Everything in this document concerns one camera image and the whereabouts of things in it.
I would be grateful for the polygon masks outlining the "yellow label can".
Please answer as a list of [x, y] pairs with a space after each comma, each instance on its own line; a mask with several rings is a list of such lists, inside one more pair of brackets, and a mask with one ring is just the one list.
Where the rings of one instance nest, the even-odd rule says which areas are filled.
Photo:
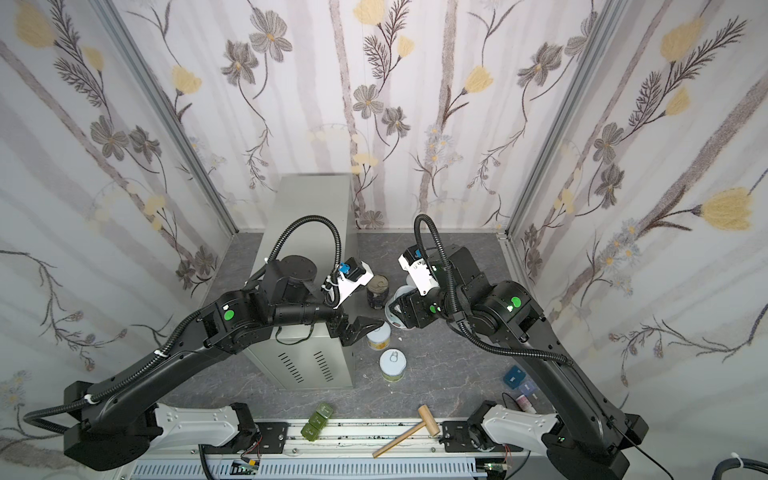
[[367, 343], [372, 350], [385, 350], [390, 344], [391, 326], [385, 322], [381, 327], [371, 331], [366, 335]]

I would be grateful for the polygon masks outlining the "dark blue can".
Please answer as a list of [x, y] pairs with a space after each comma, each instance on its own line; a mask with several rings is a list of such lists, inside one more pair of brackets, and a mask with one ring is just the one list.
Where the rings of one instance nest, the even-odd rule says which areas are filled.
[[374, 310], [383, 310], [389, 297], [389, 280], [384, 275], [375, 275], [366, 285], [367, 304]]

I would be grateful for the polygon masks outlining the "green label can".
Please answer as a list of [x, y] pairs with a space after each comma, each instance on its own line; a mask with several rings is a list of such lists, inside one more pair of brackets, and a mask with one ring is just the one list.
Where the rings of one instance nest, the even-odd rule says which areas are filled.
[[382, 377], [388, 382], [398, 382], [404, 376], [407, 368], [405, 354], [398, 349], [385, 350], [379, 359]]

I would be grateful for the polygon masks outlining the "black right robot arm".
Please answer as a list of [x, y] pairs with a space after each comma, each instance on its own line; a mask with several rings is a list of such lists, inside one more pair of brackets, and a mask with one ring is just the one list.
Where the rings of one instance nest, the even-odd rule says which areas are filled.
[[391, 306], [406, 327], [445, 320], [481, 350], [516, 359], [554, 408], [528, 413], [483, 402], [467, 420], [475, 448], [509, 445], [542, 455], [567, 479], [624, 477], [624, 452], [642, 443], [647, 423], [617, 408], [589, 380], [521, 284], [490, 283], [465, 247], [439, 254], [413, 245], [398, 262], [414, 284]]

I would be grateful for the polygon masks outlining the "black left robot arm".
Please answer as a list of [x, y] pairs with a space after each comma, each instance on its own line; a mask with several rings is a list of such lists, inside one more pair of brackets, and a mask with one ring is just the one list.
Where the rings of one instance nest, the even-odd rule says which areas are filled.
[[63, 435], [64, 455], [96, 471], [138, 459], [172, 433], [173, 423], [160, 418], [161, 397], [284, 327], [323, 323], [347, 347], [381, 326], [376, 319], [351, 320], [342, 308], [372, 279], [366, 263], [351, 257], [334, 266], [318, 291], [312, 289], [315, 276], [306, 257], [270, 260], [241, 289], [182, 320], [162, 346], [126, 370], [97, 384], [71, 384], [66, 403], [84, 403], [72, 414], [76, 425]]

